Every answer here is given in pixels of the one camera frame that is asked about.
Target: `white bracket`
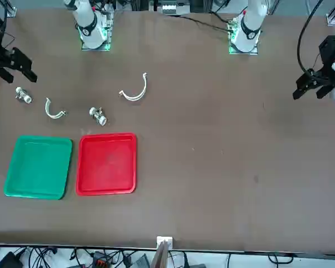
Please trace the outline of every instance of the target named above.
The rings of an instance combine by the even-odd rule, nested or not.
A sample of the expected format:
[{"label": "white bracket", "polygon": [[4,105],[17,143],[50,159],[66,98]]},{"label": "white bracket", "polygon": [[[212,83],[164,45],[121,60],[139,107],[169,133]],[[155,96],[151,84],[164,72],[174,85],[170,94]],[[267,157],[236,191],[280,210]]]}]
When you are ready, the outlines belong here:
[{"label": "white bracket", "polygon": [[128,101],[131,101],[131,102],[139,101],[144,96],[145,91],[146,91],[146,75],[147,75],[146,73],[143,73],[144,89],[139,95],[134,96],[134,97],[130,97],[127,94],[125,94],[124,91],[122,91],[122,90],[119,92],[119,95],[120,96],[123,95]]},{"label": "white bracket", "polygon": [[51,117],[52,119],[58,119],[61,118],[62,116],[66,116],[67,112],[65,110],[60,111],[58,114],[56,114],[55,116],[53,116],[52,114],[50,114],[49,108],[50,108],[50,104],[51,104],[51,100],[49,98],[46,98],[46,105],[45,105],[45,111],[46,114]]}]

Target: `red tray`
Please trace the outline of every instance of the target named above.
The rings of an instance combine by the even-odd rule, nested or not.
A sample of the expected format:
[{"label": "red tray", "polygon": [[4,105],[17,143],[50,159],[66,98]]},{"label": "red tray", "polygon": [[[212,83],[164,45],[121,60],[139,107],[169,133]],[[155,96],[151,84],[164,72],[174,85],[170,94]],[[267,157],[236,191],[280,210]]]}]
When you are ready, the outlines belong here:
[{"label": "red tray", "polygon": [[136,186],[134,133],[85,135],[79,144],[78,195],[128,194]]}]

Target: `cable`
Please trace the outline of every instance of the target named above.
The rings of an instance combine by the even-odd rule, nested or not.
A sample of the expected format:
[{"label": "cable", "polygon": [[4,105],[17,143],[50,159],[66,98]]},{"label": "cable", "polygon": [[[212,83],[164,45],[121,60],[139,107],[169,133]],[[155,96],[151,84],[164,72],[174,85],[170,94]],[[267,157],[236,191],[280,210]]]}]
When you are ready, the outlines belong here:
[{"label": "cable", "polygon": [[314,9],[312,10],[312,12],[310,13],[307,21],[305,22],[301,32],[300,32],[300,35],[299,35],[299,38],[298,38],[298,45],[296,47],[296,56],[298,58],[298,63],[299,63],[299,66],[301,68],[301,70],[312,80],[315,80],[316,82],[322,84],[322,85],[329,85],[330,84],[330,81],[328,79],[324,79],[324,78],[321,78],[321,77],[318,77],[318,76],[314,76],[312,75],[302,64],[302,61],[300,59],[300,44],[302,42],[302,37],[303,37],[303,34],[305,32],[305,29],[308,27],[308,24],[310,22],[310,20],[312,19],[313,15],[315,14],[316,10],[318,9],[318,7],[320,6],[320,4],[323,2],[324,0],[319,0],[318,3],[315,5]]},{"label": "cable", "polygon": [[272,264],[275,264],[275,265],[276,265],[276,268],[278,268],[278,266],[279,266],[280,264],[291,264],[291,263],[294,261],[294,256],[293,256],[293,255],[290,255],[290,256],[288,256],[288,257],[290,257],[290,260],[289,260],[289,261],[279,261],[278,258],[277,258],[277,256],[276,256],[274,253],[272,253],[272,254],[268,253],[268,259],[269,259],[269,261],[270,261]]},{"label": "cable", "polygon": [[318,60],[319,56],[320,56],[320,53],[319,53],[319,54],[318,54],[318,56],[315,58],[315,62],[314,62],[314,64],[313,64],[313,67],[312,67],[312,69],[314,69],[314,67],[315,67],[315,64],[317,63],[317,60]]},{"label": "cable", "polygon": [[171,254],[171,251],[169,251],[169,254],[170,254],[170,257],[171,257],[171,261],[173,262],[174,268],[176,268],[176,267],[175,267],[174,258],[173,258],[172,254]]},{"label": "cable", "polygon": [[21,258],[21,256],[22,256],[22,254],[23,254],[26,250],[27,250],[27,247],[20,247],[20,248],[18,248],[18,249],[14,252],[16,258],[19,260],[19,259]]},{"label": "cable", "polygon": [[196,23],[199,23],[199,24],[211,27],[214,30],[220,30],[220,31],[223,31],[223,32],[233,32],[232,30],[221,28],[221,27],[218,27],[218,26],[215,26],[215,25],[212,25],[212,24],[208,24],[208,23],[203,22],[203,21],[198,21],[198,20],[195,20],[194,18],[189,18],[189,17],[185,17],[185,16],[174,16],[174,17],[176,17],[176,18],[185,18],[185,19],[187,19],[189,21],[194,21]]},{"label": "cable", "polygon": [[188,256],[186,255],[185,251],[183,251],[184,254],[184,268],[190,268]]},{"label": "cable", "polygon": [[227,267],[226,268],[229,268],[229,260],[231,259],[231,253],[228,255],[228,260],[227,260]]},{"label": "cable", "polygon": [[85,248],[83,249],[85,252],[87,252],[87,254],[90,256],[90,257],[92,257],[93,258],[93,256],[94,256],[94,253],[91,253],[91,252],[89,252],[88,250],[86,250]]},{"label": "cable", "polygon": [[[104,252],[104,256],[98,258],[97,261],[106,258],[106,263],[108,263],[110,260],[113,260],[113,258],[114,258],[114,256],[115,256],[116,254],[118,254],[118,253],[120,253],[120,252],[123,252],[123,251],[122,251],[122,250],[117,250],[117,251],[113,251],[113,252],[111,252],[111,253],[109,253],[109,254],[106,254],[106,250],[103,250],[103,252]],[[117,260],[115,263],[114,263],[114,262],[111,262],[111,264],[112,264],[112,265],[117,264],[118,260]]]},{"label": "cable", "polygon": [[34,248],[32,248],[30,255],[28,256],[28,268],[31,268],[31,256],[32,256],[33,251],[34,251]]},{"label": "cable", "polygon": [[[126,257],[130,257],[132,256],[135,252],[137,252],[137,250],[134,250],[132,253],[128,254]],[[116,266],[114,266],[114,268],[117,268],[120,264],[122,264],[124,262],[124,258],[122,261],[120,261]]]},{"label": "cable", "polygon": [[119,258],[121,257],[121,253],[123,254],[123,258],[124,258],[124,253],[123,253],[123,251],[119,251],[117,260],[116,260],[115,262],[114,262],[114,256],[115,256],[116,254],[114,254],[111,258],[109,258],[109,260],[110,260],[110,259],[112,260],[112,261],[111,261],[111,265],[115,265],[115,264],[118,263]]},{"label": "cable", "polygon": [[47,263],[47,261],[45,260],[45,255],[47,254],[47,252],[48,252],[49,250],[46,248],[45,250],[44,250],[44,253],[42,253],[42,251],[41,251],[41,249],[39,248],[39,252],[40,252],[40,254],[41,254],[41,260],[43,260],[44,261],[44,264],[45,264],[45,266],[46,266],[46,268],[51,268],[51,266]]},{"label": "cable", "polygon": [[4,32],[4,34],[12,37],[12,40],[4,47],[4,48],[7,48],[9,45],[11,45],[15,41],[16,38],[7,32]]},{"label": "cable", "polygon": [[240,12],[240,14],[242,14],[243,11],[245,11],[247,9],[248,6],[246,6],[244,9],[242,9],[242,11]]},{"label": "cable", "polygon": [[82,264],[80,264],[80,262],[79,262],[79,260],[78,260],[78,257],[77,257],[77,249],[76,249],[76,248],[74,249],[74,256],[75,256],[75,258],[76,258],[76,261],[77,261],[78,266],[83,268],[84,266],[82,266]]},{"label": "cable", "polygon": [[5,32],[5,30],[6,30],[6,22],[7,22],[7,10],[8,10],[7,6],[8,6],[8,3],[7,3],[7,0],[5,0],[5,2],[6,2],[6,5],[4,6],[4,12],[5,12],[5,14],[4,14],[4,21],[3,21],[2,26],[1,26],[1,31],[2,32]]},{"label": "cable", "polygon": [[[33,265],[32,267],[35,267],[35,264],[36,264],[36,268],[39,267],[39,258],[41,257],[40,254],[38,253],[37,249],[36,248],[32,248],[32,251],[30,254],[32,254],[32,252],[35,250],[35,252],[37,253],[37,257],[35,258],[35,261],[33,262]],[[29,256],[28,258],[28,266],[31,268],[31,264],[30,264],[30,259],[31,259],[31,256]]]},{"label": "cable", "polygon": [[216,13],[217,13],[223,6],[226,6],[226,7],[227,7],[227,5],[230,3],[230,1],[231,1],[231,0],[225,0],[225,1],[223,2],[223,4],[216,10]]}]

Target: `brown table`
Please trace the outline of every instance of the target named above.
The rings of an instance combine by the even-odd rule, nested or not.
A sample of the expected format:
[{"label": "brown table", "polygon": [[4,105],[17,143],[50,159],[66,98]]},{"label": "brown table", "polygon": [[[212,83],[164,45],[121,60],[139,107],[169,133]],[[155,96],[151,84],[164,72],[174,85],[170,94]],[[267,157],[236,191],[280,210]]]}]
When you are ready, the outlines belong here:
[{"label": "brown table", "polygon": [[[215,17],[201,20],[222,26]],[[81,52],[62,9],[20,11],[15,46],[33,60],[37,83],[0,80],[0,242],[335,253],[335,102],[292,99],[301,75],[296,43],[304,17],[267,17],[259,56],[229,55],[225,33],[182,18],[116,16],[112,51]],[[332,30],[315,18],[302,45],[312,66]],[[137,93],[139,103],[119,98]],[[15,88],[33,102],[15,100]],[[51,120],[52,109],[69,115]],[[90,107],[102,106],[109,126]],[[80,137],[131,131],[138,138],[133,194],[79,197]],[[62,200],[3,194],[20,135],[70,137],[74,148]]]}]

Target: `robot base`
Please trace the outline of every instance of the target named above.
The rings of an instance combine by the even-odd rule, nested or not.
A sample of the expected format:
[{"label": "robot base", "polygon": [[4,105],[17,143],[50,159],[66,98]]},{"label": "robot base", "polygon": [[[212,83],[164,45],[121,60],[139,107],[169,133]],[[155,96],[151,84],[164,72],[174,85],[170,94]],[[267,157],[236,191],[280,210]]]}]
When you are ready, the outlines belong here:
[{"label": "robot base", "polygon": [[227,24],[227,29],[233,32],[228,33],[228,53],[229,54],[246,54],[246,55],[258,55],[258,43],[257,46],[250,52],[241,52],[233,45],[232,40],[235,37],[235,33],[238,29],[238,20],[234,18],[230,23]]},{"label": "robot base", "polygon": [[[112,43],[114,12],[107,12],[106,15],[103,15],[100,12],[96,12],[95,14],[97,15],[98,23],[101,22],[103,25],[101,30],[103,35],[107,37],[107,40],[96,49],[90,49],[84,45],[84,42],[82,42],[82,51],[109,51]],[[80,34],[80,39],[82,40],[82,33],[79,30],[78,32]]]}]

